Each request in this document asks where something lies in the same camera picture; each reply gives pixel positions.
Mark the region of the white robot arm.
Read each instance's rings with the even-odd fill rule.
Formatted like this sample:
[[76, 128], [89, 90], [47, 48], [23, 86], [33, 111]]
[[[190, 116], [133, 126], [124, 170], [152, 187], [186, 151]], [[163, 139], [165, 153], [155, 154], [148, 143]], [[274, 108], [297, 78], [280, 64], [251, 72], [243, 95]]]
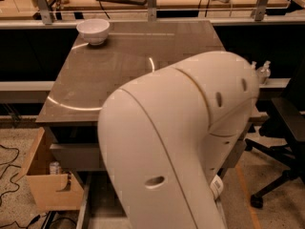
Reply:
[[132, 229], [226, 229], [217, 173], [244, 131], [258, 78], [203, 52], [119, 87], [98, 119], [101, 155]]

